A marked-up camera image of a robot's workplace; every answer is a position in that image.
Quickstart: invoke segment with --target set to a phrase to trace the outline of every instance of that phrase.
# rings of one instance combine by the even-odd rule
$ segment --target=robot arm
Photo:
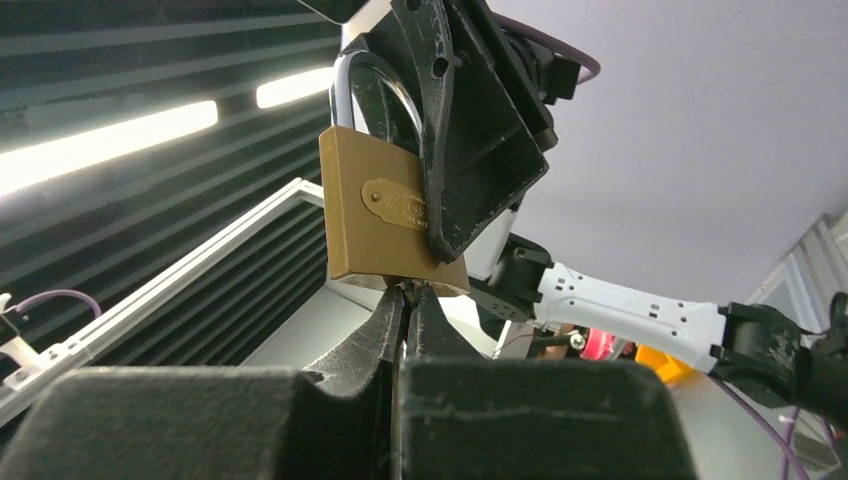
[[[561,263],[546,269],[536,305],[539,323],[577,323],[667,353],[701,372],[717,359],[726,319],[713,303],[692,303],[652,295],[575,272]]]
[[[504,231],[495,265],[469,265],[471,297],[504,320],[542,328],[576,324],[667,353],[733,384],[753,401],[797,405],[848,428],[848,363],[801,345],[804,332],[765,305],[695,303],[604,282],[551,260],[539,245]],[[469,251],[492,248],[475,242]],[[490,258],[472,254],[468,258]],[[845,317],[842,312],[832,315]],[[848,329],[832,321],[825,341],[845,344]]]

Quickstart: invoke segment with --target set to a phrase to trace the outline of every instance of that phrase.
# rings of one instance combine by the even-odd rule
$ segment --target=padlock
[[[412,279],[430,282],[440,296],[466,294],[464,258],[444,264],[430,253],[418,157],[354,129],[350,80],[362,67],[398,96],[421,134],[415,104],[383,59],[354,50],[336,60],[333,126],[318,138],[330,278],[375,290]]]

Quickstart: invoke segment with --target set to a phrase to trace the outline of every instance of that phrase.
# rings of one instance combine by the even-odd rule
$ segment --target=fluorescent light
[[[210,100],[2,153],[0,195],[194,133],[217,121],[218,107]]]
[[[333,76],[333,67],[323,67],[260,85],[256,105],[271,108],[326,91],[333,85]]]

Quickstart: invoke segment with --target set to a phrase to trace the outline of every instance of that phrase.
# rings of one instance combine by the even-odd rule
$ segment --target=screw
[[[571,339],[569,339],[569,343],[571,343],[571,348],[574,348],[575,350],[583,350],[586,348],[586,339],[583,338],[583,335],[572,335]]]

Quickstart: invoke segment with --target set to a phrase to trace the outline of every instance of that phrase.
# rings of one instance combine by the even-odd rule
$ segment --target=ceiling
[[[582,273],[745,300],[848,207],[848,2],[489,0],[595,56],[515,231]]]

